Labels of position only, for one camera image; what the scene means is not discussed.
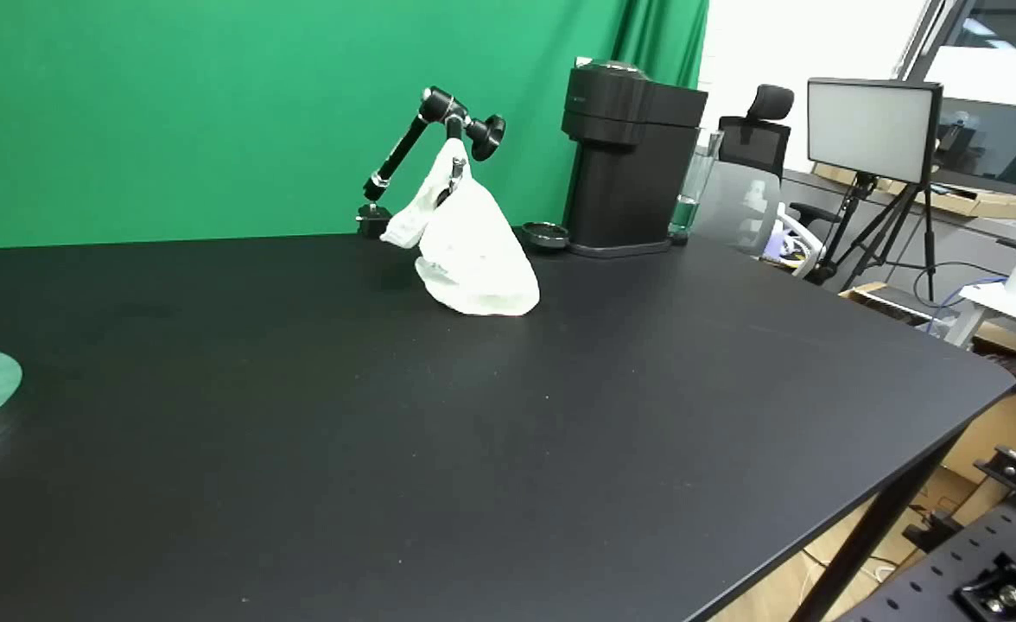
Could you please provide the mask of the black perforated metal rack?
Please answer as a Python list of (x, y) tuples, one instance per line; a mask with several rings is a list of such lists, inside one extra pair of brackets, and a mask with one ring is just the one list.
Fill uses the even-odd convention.
[(1007, 498), (839, 622), (1016, 622), (1016, 448), (999, 448), (986, 473)]

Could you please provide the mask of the black coffee machine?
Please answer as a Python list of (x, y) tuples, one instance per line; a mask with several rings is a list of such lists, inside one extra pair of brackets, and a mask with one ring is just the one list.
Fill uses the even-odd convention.
[(578, 249), (663, 246), (699, 142), (706, 88), (636, 64), (575, 64), (562, 135), (578, 142), (562, 224)]

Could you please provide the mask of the LED light panel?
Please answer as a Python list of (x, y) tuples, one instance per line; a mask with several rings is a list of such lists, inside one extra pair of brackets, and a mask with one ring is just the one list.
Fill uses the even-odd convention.
[(899, 80), (804, 82), (804, 156), (899, 183), (926, 183), (942, 87)]

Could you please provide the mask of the white cloth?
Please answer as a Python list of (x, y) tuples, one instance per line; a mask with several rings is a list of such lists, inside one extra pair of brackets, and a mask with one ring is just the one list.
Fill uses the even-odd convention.
[(500, 202), (469, 172), (469, 153), (445, 138), (416, 195), (388, 219), (385, 242), (416, 249), (431, 299), (469, 316), (523, 316), (539, 305), (539, 277)]

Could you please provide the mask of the black tripod stand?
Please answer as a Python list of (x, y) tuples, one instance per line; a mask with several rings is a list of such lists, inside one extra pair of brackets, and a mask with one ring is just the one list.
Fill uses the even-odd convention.
[(934, 237), (934, 186), (930, 183), (902, 183), (893, 201), (860, 226), (854, 232), (849, 219), (858, 207), (879, 190), (875, 172), (858, 172), (854, 186), (842, 193), (839, 219), (825, 242), (822, 257), (810, 274), (810, 284), (825, 284), (839, 269), (847, 269), (847, 284), (854, 284), (865, 269), (885, 266), (893, 246), (908, 217), (913, 207), (924, 207), (924, 277), (936, 277), (936, 237)]

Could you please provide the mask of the black office chair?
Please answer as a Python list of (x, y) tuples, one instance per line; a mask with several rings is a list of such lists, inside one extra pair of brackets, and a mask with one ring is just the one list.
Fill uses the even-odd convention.
[(781, 177), (792, 138), (784, 117), (792, 108), (794, 92), (789, 87), (760, 82), (744, 115), (725, 115), (720, 122), (720, 158)]

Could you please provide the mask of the round black drip tray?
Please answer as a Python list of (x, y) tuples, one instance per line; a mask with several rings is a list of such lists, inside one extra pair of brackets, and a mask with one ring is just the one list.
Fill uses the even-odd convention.
[(552, 256), (572, 249), (572, 232), (555, 219), (527, 219), (516, 236), (530, 251)]

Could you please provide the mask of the clear water tank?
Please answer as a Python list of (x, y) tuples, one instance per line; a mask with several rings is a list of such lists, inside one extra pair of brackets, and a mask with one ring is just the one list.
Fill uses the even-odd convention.
[(668, 237), (684, 246), (693, 237), (712, 237), (746, 256), (760, 256), (779, 217), (781, 177), (729, 162), (724, 156), (724, 131), (712, 131), (696, 148)]

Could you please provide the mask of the black articulated stand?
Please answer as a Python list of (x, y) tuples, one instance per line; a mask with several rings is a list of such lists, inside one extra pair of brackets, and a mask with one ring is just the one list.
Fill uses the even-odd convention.
[(478, 162), (490, 158), (507, 135), (500, 115), (475, 117), (460, 96), (445, 92), (444, 87), (424, 87), (406, 135), (390, 146), (385, 162), (363, 183), (363, 202), (356, 207), (356, 232), (363, 237), (376, 237), (388, 232), (390, 209), (379, 202), (379, 195), (390, 186), (396, 164), (431, 123), (444, 123), (449, 138), (466, 138)]

